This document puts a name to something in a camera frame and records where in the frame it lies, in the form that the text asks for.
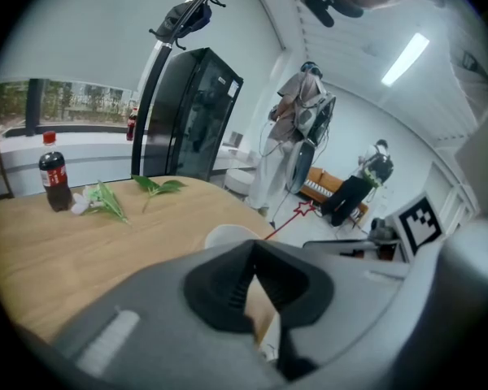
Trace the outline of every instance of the white floor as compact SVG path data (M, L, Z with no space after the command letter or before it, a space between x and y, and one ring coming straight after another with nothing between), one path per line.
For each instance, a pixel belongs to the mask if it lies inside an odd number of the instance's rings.
M210 182L222 187L224 183L224 175L214 176L210 179ZM298 204L305 201L306 200L301 197L285 191L281 196L273 199L269 204L266 220L271 222L274 217L275 226L278 228L293 216L293 210L298 207ZM277 233L277 239L279 241L297 247L302 247L307 241L336 239L358 240L366 237L367 233L362 232L357 226L353 228L352 222L350 221L345 222L341 227L332 227L314 212L310 212L304 217L299 215Z

